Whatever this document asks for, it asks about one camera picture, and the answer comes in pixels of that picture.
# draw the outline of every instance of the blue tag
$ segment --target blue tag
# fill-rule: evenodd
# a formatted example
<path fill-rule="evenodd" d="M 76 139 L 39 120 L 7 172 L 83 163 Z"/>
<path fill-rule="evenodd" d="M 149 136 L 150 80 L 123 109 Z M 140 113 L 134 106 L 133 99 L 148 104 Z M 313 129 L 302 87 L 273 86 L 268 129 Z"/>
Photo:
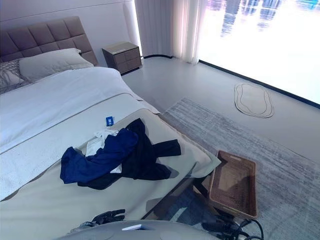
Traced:
<path fill-rule="evenodd" d="M 114 124 L 114 117 L 113 116 L 108 116 L 105 118 L 106 120 L 106 126 L 110 127 Z"/>

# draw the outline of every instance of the white pillow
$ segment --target white pillow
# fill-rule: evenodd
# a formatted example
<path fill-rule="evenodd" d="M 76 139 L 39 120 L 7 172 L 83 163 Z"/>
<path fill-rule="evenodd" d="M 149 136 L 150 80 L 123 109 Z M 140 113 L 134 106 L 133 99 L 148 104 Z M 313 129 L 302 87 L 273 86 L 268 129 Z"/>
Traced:
<path fill-rule="evenodd" d="M 22 58 L 19 61 L 20 73 L 34 82 L 58 72 L 94 66 L 79 53 L 81 53 L 79 49 L 67 48 Z"/>

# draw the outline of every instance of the gray tufted headboard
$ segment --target gray tufted headboard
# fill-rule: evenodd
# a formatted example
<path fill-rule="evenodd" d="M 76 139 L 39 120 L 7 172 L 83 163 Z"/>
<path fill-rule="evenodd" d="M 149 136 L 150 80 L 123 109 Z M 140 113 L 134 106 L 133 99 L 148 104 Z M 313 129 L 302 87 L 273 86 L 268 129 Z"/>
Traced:
<path fill-rule="evenodd" d="M 80 49 L 84 59 L 95 66 L 98 64 L 78 16 L 37 23 L 0 33 L 2 62 L 69 48 Z"/>

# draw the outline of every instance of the white curtain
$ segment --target white curtain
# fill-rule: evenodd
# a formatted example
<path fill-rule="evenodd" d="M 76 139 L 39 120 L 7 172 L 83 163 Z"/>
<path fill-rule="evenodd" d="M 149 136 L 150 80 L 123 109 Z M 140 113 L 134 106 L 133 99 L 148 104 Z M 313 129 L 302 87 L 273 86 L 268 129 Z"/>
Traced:
<path fill-rule="evenodd" d="M 172 57 L 174 0 L 135 0 L 142 55 Z"/>
<path fill-rule="evenodd" d="M 206 0 L 173 0 L 173 55 L 191 64 L 199 61 L 199 38 Z"/>

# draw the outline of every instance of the wicker tray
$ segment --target wicker tray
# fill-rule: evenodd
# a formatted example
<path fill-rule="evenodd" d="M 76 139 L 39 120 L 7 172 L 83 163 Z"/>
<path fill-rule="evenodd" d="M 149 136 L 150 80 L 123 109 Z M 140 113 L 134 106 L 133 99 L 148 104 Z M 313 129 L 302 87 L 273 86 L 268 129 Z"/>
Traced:
<path fill-rule="evenodd" d="M 235 217 L 255 219 L 256 163 L 218 151 L 221 164 L 214 170 L 209 184 L 209 204 Z"/>

